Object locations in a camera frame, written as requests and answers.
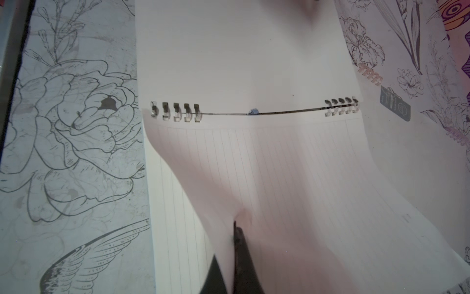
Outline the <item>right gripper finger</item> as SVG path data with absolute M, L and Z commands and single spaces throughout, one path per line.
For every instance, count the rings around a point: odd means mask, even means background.
M 222 272 L 213 257 L 209 272 L 200 294 L 264 294 L 259 282 L 243 230 L 233 223 L 235 248 L 234 280 L 230 290 L 226 289 Z

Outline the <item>torn lined page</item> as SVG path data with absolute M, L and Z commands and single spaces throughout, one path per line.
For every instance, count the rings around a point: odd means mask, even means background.
M 143 112 L 214 249 L 227 290 L 236 221 L 265 294 L 441 294 L 470 267 L 375 165 L 360 115 Z

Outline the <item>CAMP spiral notebook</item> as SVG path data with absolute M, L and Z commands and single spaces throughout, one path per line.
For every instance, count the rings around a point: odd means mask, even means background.
M 332 1 L 285 24 L 259 1 L 137 1 L 140 105 L 165 121 L 360 115 L 363 97 Z

